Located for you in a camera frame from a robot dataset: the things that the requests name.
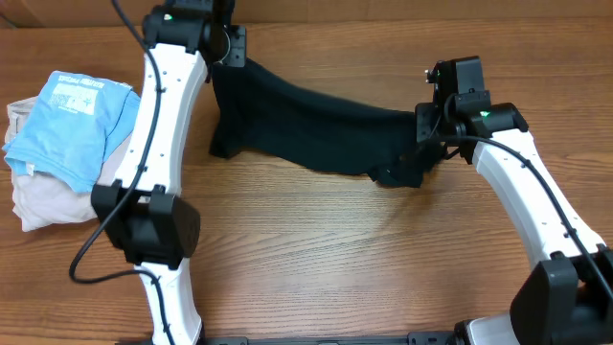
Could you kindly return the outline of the dark navy t-shirt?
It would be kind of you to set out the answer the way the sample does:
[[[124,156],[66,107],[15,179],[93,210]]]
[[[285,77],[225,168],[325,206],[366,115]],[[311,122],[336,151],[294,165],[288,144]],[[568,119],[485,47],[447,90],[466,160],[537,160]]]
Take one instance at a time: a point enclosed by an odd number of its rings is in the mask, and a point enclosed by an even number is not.
[[[219,158],[258,150],[317,172],[418,188],[446,154],[440,144],[418,145],[412,112],[310,91],[253,60],[214,66],[212,82],[220,117],[210,153]]]

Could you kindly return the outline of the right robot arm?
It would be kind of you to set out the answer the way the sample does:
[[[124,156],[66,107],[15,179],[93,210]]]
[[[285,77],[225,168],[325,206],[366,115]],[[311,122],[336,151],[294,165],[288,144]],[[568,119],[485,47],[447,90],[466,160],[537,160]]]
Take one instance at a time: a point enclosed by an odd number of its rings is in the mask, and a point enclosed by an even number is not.
[[[461,321],[444,344],[609,344],[612,250],[569,203],[512,103],[494,104],[481,60],[440,60],[426,73],[433,100],[416,107],[417,143],[473,166],[500,199],[531,273],[503,314]]]

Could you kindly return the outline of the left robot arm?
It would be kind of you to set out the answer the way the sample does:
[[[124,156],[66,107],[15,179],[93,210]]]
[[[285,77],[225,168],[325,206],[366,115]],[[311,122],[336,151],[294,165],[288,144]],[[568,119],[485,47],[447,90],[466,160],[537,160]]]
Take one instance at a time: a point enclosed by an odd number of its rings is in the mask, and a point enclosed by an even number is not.
[[[190,274],[200,215],[181,197],[182,160],[193,107],[211,68],[245,64],[246,32],[231,23],[234,6],[167,1],[145,16],[135,35],[145,59],[135,125],[111,184],[95,186],[91,195],[99,230],[143,283],[151,344],[204,341]]]

